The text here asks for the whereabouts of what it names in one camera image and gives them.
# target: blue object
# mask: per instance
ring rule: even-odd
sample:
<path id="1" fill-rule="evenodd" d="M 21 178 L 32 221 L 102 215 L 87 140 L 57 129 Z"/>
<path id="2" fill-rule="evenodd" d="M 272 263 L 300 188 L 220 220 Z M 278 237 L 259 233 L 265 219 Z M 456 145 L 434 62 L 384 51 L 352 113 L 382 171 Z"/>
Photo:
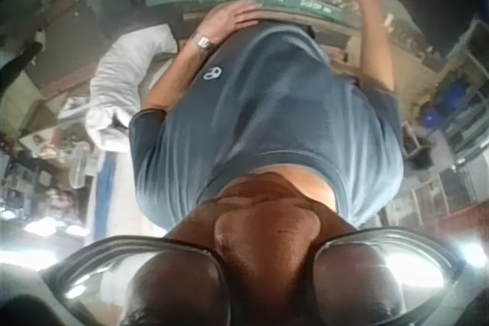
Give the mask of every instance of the blue object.
<path id="1" fill-rule="evenodd" d="M 117 153 L 107 152 L 102 170 L 97 177 L 96 208 L 93 223 L 93 240 L 107 237 L 108 212 L 114 184 L 114 173 Z"/>
<path id="2" fill-rule="evenodd" d="M 440 129 L 442 126 L 442 120 L 438 115 L 438 112 L 431 105 L 424 105 L 421 107 L 420 116 L 421 126 L 425 129 L 434 131 Z"/>
<path id="3" fill-rule="evenodd" d="M 455 112 L 466 94 L 467 88 L 464 85 L 459 82 L 452 84 L 440 96 L 443 111 L 447 111 L 448 113 Z"/>

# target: black eyeglass frame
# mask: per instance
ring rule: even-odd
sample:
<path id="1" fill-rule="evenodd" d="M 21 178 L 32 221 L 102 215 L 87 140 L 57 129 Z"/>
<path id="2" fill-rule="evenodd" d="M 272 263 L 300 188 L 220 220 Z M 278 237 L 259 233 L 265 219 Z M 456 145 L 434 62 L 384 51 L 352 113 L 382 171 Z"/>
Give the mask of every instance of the black eyeglass frame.
<path id="1" fill-rule="evenodd" d="M 445 287 L 433 295 L 429 300 L 401 316 L 378 323 L 376 324 L 377 326 L 406 326 L 426 320 L 440 306 L 446 294 L 453 286 L 455 286 L 465 268 L 466 262 L 458 256 L 455 251 L 443 247 L 434 240 L 407 229 L 366 229 L 328 239 L 309 251 L 306 265 L 303 269 L 303 272 L 305 272 L 306 288 L 303 309 L 305 310 L 304 321 L 306 324 L 328 326 L 321 318 L 314 288 L 313 267 L 317 256 L 324 250 L 327 250 L 327 248 L 337 245 L 353 243 L 366 244 L 368 241 L 365 239 L 372 239 L 377 233 L 382 234 L 385 237 L 391 236 L 393 239 L 399 238 L 402 240 L 409 240 L 418 247 L 422 247 L 425 251 L 429 251 L 434 257 L 438 257 L 440 265 L 445 263 L 445 269 L 449 268 L 452 270 L 451 276 L 445 280 Z M 245 324 L 239 297 L 236 294 L 233 294 L 232 286 L 230 286 L 230 284 L 232 284 L 232 278 L 228 275 L 224 260 L 213 250 L 179 240 L 142 236 L 118 236 L 106 238 L 84 247 L 67 257 L 63 262 L 44 270 L 41 272 L 41 276 L 53 295 L 66 307 L 66 299 L 64 299 L 63 294 L 67 291 L 67 287 L 70 284 L 73 284 L 81 276 L 92 273 L 101 266 L 122 256 L 126 257 L 131 254 L 160 252 L 162 250 L 185 250 L 208 257 L 218 269 L 219 278 L 224 287 L 223 290 L 227 293 L 229 299 L 227 326 L 239 326 Z M 92 326 L 92 324 L 93 320 L 89 321 L 87 326 Z"/>

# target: eyeglasses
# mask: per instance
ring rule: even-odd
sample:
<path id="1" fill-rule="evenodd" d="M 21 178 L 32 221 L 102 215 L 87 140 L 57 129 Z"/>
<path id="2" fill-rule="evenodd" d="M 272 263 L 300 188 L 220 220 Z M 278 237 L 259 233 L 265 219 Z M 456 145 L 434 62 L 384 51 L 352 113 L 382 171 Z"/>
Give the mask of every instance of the eyeglasses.
<path id="1" fill-rule="evenodd" d="M 464 267 L 452 252 L 401 229 L 359 231 L 309 252 L 299 289 L 304 324 L 409 324 L 428 317 Z M 44 274 L 84 324 L 245 324 L 222 258 L 175 240 L 113 237 Z M 135 304 L 145 304 L 144 311 Z"/>

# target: neck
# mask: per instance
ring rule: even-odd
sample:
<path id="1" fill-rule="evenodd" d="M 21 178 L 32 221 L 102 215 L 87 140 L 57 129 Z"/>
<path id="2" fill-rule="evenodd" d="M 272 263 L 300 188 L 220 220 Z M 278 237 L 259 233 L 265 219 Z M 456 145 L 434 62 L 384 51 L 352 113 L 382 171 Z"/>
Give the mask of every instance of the neck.
<path id="1" fill-rule="evenodd" d="M 299 167 L 260 169 L 253 175 L 232 181 L 219 196 L 250 199 L 263 196 L 271 199 L 306 197 L 336 212 L 335 193 L 331 186 L 321 177 Z"/>

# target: blue t-shirt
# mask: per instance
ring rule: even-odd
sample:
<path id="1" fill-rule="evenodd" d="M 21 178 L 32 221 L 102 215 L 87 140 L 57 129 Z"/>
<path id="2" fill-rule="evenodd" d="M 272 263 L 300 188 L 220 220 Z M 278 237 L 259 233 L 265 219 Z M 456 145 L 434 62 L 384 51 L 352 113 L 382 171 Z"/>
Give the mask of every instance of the blue t-shirt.
<path id="1" fill-rule="evenodd" d="M 403 177 L 396 97 L 338 78 L 315 41 L 287 24 L 234 34 L 174 110 L 142 111 L 129 129 L 139 206 L 167 230 L 264 167 L 322 177 L 353 225 L 381 210 Z"/>

